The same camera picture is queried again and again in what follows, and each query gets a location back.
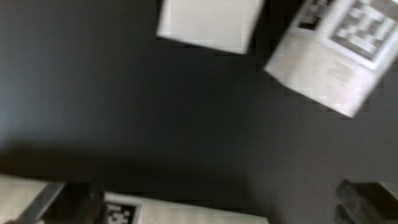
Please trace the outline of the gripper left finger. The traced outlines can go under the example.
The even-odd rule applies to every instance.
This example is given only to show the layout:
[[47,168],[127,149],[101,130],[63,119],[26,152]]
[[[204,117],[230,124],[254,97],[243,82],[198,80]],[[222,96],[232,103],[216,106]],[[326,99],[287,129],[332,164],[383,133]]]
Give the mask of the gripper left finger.
[[0,174],[0,224],[104,224],[101,187]]

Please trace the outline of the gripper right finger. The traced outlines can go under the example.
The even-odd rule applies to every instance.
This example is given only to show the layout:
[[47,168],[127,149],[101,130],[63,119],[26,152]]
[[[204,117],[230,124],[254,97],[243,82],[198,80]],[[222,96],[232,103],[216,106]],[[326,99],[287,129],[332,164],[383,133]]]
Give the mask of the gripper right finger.
[[398,224],[398,183],[342,180],[335,197],[335,224]]

